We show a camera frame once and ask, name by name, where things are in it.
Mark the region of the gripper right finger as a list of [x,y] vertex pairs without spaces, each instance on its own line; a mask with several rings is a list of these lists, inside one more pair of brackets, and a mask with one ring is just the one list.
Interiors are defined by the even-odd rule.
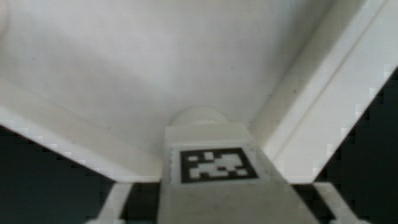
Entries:
[[313,186],[334,215],[329,224],[372,224],[358,217],[334,185],[329,182],[315,182]]

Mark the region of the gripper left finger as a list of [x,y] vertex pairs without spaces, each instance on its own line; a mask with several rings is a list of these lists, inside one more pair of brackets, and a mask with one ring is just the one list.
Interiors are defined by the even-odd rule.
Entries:
[[102,206],[100,214],[86,224],[127,224],[121,218],[128,195],[132,192],[132,183],[116,183],[111,189],[107,200]]

